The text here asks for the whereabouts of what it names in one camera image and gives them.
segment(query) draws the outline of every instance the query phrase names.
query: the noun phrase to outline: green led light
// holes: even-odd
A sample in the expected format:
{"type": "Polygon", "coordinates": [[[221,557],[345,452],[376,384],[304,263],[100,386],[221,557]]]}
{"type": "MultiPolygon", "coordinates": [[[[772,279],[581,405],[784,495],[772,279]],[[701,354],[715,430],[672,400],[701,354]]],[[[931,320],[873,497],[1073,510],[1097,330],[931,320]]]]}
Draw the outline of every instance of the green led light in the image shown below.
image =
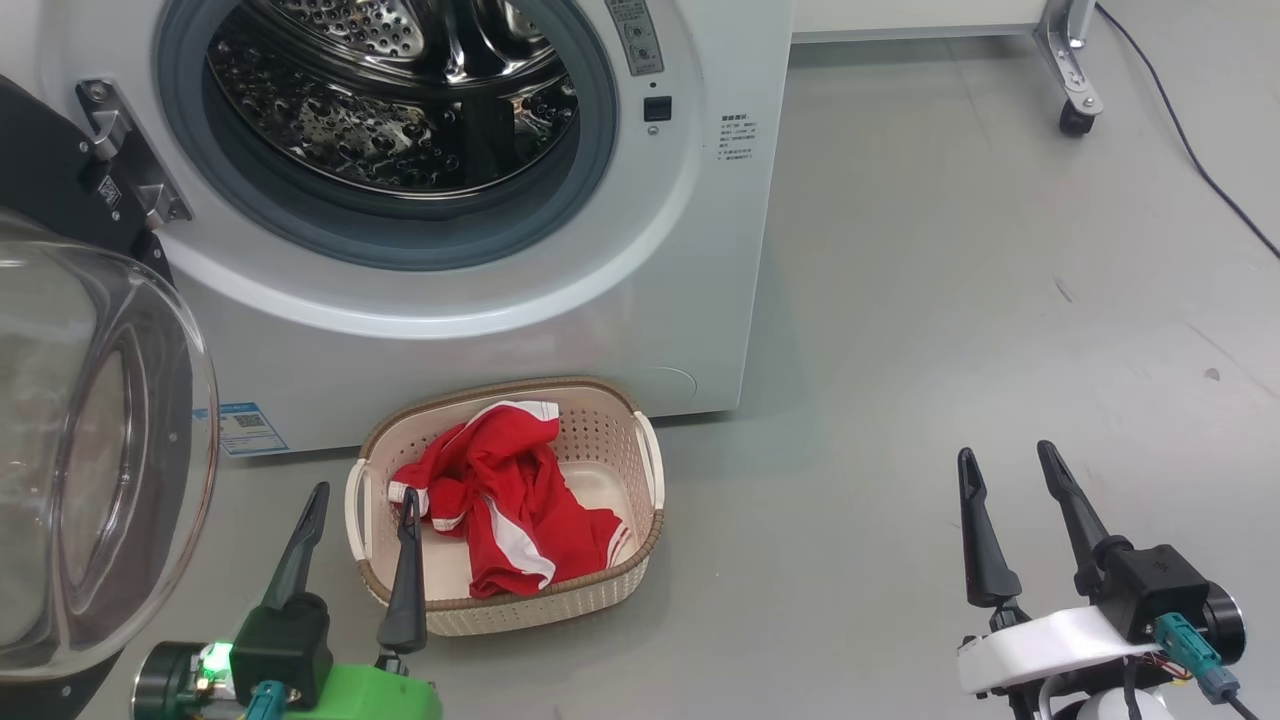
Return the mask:
{"type": "Polygon", "coordinates": [[[232,669],[232,643],[214,643],[209,646],[205,659],[201,662],[205,675],[214,676],[230,673],[232,669]]]}

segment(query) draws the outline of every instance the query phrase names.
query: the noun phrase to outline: stainless steel drum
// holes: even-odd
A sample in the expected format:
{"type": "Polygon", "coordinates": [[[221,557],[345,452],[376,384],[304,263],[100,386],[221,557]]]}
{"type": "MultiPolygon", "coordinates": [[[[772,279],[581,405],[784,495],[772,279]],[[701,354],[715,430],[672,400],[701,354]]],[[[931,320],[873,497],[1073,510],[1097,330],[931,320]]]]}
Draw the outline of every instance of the stainless steel drum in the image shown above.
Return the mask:
{"type": "Polygon", "coordinates": [[[577,115],[556,50],[502,0],[244,0],[207,60],[275,151],[422,201],[511,179],[577,115]]]}

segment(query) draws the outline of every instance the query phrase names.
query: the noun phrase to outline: basket handle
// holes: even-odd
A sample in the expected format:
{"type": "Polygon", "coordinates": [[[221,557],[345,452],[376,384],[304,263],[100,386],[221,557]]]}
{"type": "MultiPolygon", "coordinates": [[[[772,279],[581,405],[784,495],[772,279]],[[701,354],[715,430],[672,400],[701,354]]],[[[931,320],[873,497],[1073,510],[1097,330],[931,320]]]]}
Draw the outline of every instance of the basket handle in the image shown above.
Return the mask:
{"type": "Polygon", "coordinates": [[[356,562],[367,560],[365,552],[364,523],[360,521],[360,491],[365,487],[365,465],[369,461],[361,457],[347,474],[347,542],[351,543],[351,555],[356,562]]]}
{"type": "Polygon", "coordinates": [[[653,509],[662,510],[667,498],[666,478],[662,470],[662,450],[658,447],[658,436],[653,432],[653,423],[644,413],[636,410],[636,434],[640,436],[640,460],[644,462],[644,474],[649,478],[649,498],[653,500],[653,509]]]}

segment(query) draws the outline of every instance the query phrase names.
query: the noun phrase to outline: cable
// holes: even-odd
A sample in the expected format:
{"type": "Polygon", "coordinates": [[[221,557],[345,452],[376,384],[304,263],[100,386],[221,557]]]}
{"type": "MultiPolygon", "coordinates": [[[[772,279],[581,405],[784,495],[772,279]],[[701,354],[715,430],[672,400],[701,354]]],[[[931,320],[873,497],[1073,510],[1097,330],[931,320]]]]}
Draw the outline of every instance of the cable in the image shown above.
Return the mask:
{"type": "Polygon", "coordinates": [[[1160,667],[1165,673],[1169,673],[1175,680],[1185,683],[1187,680],[1193,679],[1193,675],[1190,674],[1189,670],[1187,670],[1181,665],[1178,665],[1176,662],[1172,662],[1167,657],[1156,655],[1153,652],[1143,655],[1142,661],[1147,665],[1155,665],[1156,667],[1160,667]]]}
{"type": "Polygon", "coordinates": [[[1124,659],[1124,703],[1129,707],[1129,720],[1142,720],[1138,710],[1138,664],[1130,657],[1124,659]]]}
{"type": "Polygon", "coordinates": [[[1147,70],[1151,73],[1151,79],[1156,81],[1156,90],[1160,91],[1160,97],[1165,101],[1165,109],[1169,110],[1169,119],[1174,120],[1174,128],[1178,131],[1178,137],[1181,138],[1183,147],[1187,149],[1187,155],[1192,159],[1192,164],[1196,165],[1196,170],[1199,173],[1202,178],[1204,178],[1204,182],[1207,182],[1208,186],[1213,188],[1213,192],[1216,192],[1217,196],[1221,197],[1222,201],[1226,202],[1226,205],[1235,211],[1236,217],[1239,217],[1245,225],[1249,225],[1249,229],[1253,231],[1253,234],[1258,236],[1258,240],[1262,241],[1262,245],[1266,245],[1267,250],[1270,250],[1271,254],[1276,256],[1276,259],[1280,259],[1280,247],[1276,247],[1276,243],[1271,242],[1271,238],[1268,238],[1267,234],[1262,232],[1262,228],[1260,228],[1257,223],[1253,222],[1253,218],[1251,218],[1249,214],[1245,213],[1244,209],[1235,202],[1235,200],[1231,200],[1231,196],[1228,195],[1226,191],[1217,184],[1217,182],[1208,174],[1208,170],[1204,169],[1204,165],[1201,164],[1199,158],[1196,156],[1196,151],[1192,150],[1192,143],[1189,140],[1187,140],[1187,133],[1183,131],[1183,123],[1178,119],[1178,113],[1174,111],[1174,104],[1169,100],[1169,94],[1165,92],[1165,83],[1160,82],[1160,74],[1156,73],[1156,67],[1152,65],[1151,60],[1147,59],[1147,54],[1142,51],[1142,47],[1138,45],[1138,41],[1134,40],[1133,36],[1129,35],[1129,31],[1126,31],[1123,24],[1116,22],[1116,19],[1111,17],[1111,13],[1108,13],[1102,5],[1094,5],[1094,8],[1098,9],[1098,13],[1103,18],[1106,18],[1108,23],[1111,23],[1112,26],[1115,26],[1116,29],[1120,31],[1120,35],[1123,35],[1124,38],[1129,41],[1129,45],[1133,45],[1134,51],[1138,53],[1139,58],[1142,58],[1142,63],[1147,65],[1147,70]]]}
{"type": "Polygon", "coordinates": [[[1240,714],[1240,717],[1244,717],[1244,720],[1260,720],[1258,716],[1254,715],[1252,710],[1249,710],[1248,707],[1244,706],[1243,702],[1240,702],[1240,698],[1235,697],[1234,691],[1226,694],[1226,702],[1230,702],[1231,707],[1234,707],[1235,711],[1240,714]]]}

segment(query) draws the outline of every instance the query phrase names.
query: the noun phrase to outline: plastic basket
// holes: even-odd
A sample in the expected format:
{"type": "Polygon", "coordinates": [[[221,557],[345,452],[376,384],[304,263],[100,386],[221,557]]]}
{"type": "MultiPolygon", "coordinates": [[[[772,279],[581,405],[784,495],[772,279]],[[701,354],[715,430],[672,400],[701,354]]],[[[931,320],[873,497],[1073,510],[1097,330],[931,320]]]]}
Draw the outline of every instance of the plastic basket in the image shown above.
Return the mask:
{"type": "Polygon", "coordinates": [[[559,405],[552,443],[564,480],[585,507],[609,507],[631,529],[612,568],[553,583],[535,596],[468,596],[466,542],[424,525],[426,626],[438,635],[476,635],[577,618],[617,605],[644,578],[662,534],[662,452],[649,419],[621,389],[593,378],[549,378],[477,388],[403,410],[385,420],[360,451],[347,478],[347,539],[360,574],[383,605],[390,598],[399,544],[387,486],[401,466],[421,459],[440,433],[499,400],[559,405]]]}

